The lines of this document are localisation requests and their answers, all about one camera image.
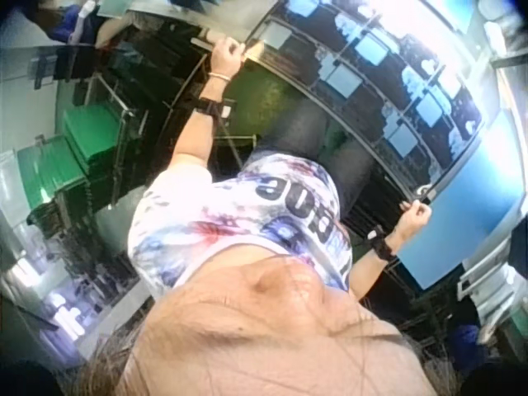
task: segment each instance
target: forehead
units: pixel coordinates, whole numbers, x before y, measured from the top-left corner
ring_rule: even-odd
[[[433,394],[412,351],[384,337],[222,345],[198,337],[192,345],[185,354],[175,350],[172,358],[153,360],[156,367],[148,370],[156,373],[156,386],[189,395],[211,394],[211,387],[221,394],[259,396]]]

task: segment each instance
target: graphic t-shirt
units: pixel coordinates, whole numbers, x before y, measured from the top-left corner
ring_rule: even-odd
[[[338,219],[331,177],[307,159],[273,153],[219,183],[207,169],[182,163],[161,173],[139,202],[129,255],[154,298],[235,244],[298,257],[326,285],[348,290],[351,244]]]

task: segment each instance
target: person in background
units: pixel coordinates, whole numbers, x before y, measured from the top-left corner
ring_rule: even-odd
[[[118,394],[435,394],[398,330],[359,301],[424,227],[416,201],[352,265],[339,224],[373,161],[352,141],[316,163],[327,116],[309,101],[279,119],[232,180],[207,170],[223,93],[244,45],[214,48],[210,78],[145,192],[129,255],[157,303]]]

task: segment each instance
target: hand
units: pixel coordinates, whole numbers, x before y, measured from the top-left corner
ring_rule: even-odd
[[[213,49],[211,72],[233,78],[242,66],[245,49],[245,44],[239,44],[231,37],[220,39]]]
[[[412,205],[408,202],[402,202],[399,207],[403,214],[393,233],[403,242],[407,242],[429,222],[432,210],[419,200],[415,200]]]

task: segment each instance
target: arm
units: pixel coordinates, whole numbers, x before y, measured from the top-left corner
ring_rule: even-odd
[[[245,45],[226,38],[220,40],[213,49],[211,71],[226,79],[211,77],[205,84],[200,98],[222,102],[224,90],[230,80],[242,65]],[[213,117],[193,111],[191,118],[183,128],[178,138],[169,167],[179,162],[195,163],[207,167],[211,148],[213,147]]]
[[[385,239],[393,255],[397,255],[402,246],[412,239],[431,218],[431,208],[418,200],[415,200],[412,205],[404,202],[400,208],[404,213],[394,231]],[[387,264],[389,263],[380,259],[374,250],[366,253],[352,266],[349,275],[349,293],[357,299],[365,297]]]

